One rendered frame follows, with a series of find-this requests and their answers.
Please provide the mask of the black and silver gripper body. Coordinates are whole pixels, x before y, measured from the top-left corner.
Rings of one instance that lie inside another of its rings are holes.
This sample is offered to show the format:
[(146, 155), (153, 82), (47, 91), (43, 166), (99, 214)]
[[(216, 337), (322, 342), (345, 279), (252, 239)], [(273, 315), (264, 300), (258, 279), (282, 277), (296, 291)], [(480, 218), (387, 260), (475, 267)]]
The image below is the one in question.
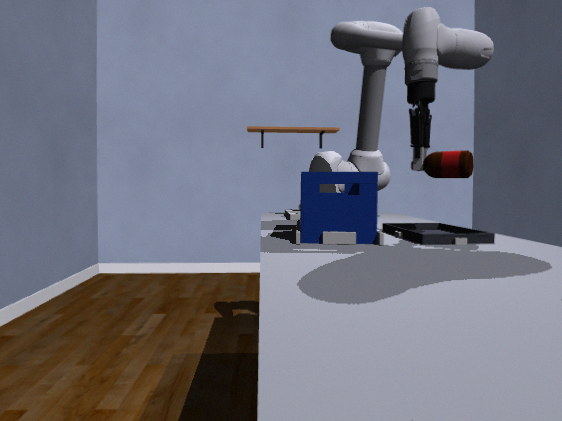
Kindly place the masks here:
[(407, 85), (407, 102), (418, 104), (420, 111), (420, 120), (423, 119), (423, 107), (428, 108), (428, 104), (435, 100), (435, 82), (433, 81), (417, 81)]

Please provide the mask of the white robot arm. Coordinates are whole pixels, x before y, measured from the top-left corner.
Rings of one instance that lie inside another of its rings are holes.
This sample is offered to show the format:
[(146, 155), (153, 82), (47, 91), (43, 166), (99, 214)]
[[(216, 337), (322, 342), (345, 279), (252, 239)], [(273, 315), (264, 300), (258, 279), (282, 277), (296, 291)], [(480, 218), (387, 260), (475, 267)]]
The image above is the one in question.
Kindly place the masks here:
[(341, 22), (331, 30), (330, 40), (338, 49), (360, 54), (364, 66), (356, 148), (347, 161), (334, 151), (316, 153), (309, 172), (378, 172), (378, 191), (390, 179), (389, 167), (377, 148), (386, 70), (393, 57), (402, 51), (407, 86), (417, 81), (437, 83), (438, 65), (480, 68), (494, 52), (493, 41), (487, 35), (446, 27), (432, 7), (411, 12), (403, 33), (381, 22)]

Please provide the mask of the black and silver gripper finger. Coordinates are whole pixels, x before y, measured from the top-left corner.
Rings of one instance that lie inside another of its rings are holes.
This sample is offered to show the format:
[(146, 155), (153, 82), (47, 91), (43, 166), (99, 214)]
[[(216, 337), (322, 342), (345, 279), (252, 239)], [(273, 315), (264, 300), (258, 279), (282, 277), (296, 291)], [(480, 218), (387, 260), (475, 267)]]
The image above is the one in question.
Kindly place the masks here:
[(432, 115), (430, 115), (430, 109), (427, 109), (426, 123), (424, 124), (424, 132), (423, 132), (423, 147), (424, 147), (423, 160), (428, 155), (428, 148), (430, 148), (429, 145), (430, 145), (431, 119), (432, 119)]
[(413, 171), (423, 170), (423, 132), (424, 123), (426, 122), (426, 113), (427, 107), (423, 107), (423, 119), (420, 120), (418, 104), (415, 104), (414, 108), (409, 109), (411, 144), (413, 144), (410, 145), (413, 147)]

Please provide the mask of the blue divided crate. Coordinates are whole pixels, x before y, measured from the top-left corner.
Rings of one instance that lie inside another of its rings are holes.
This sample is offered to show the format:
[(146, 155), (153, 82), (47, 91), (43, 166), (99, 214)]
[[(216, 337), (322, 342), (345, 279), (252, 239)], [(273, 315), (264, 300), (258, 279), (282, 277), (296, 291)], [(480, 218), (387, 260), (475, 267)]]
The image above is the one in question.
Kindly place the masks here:
[[(320, 193), (320, 184), (345, 184), (345, 193)], [(378, 172), (301, 172), (301, 243), (322, 232), (356, 232), (356, 244), (377, 244)]]

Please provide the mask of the brown bottle with red label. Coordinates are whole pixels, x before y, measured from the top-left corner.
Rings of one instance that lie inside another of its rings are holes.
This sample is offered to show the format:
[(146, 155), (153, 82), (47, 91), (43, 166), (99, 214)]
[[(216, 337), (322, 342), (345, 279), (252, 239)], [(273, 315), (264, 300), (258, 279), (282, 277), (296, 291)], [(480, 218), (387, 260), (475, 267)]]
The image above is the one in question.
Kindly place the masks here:
[(423, 160), (423, 170), (432, 178), (469, 178), (473, 172), (470, 151), (433, 152)]

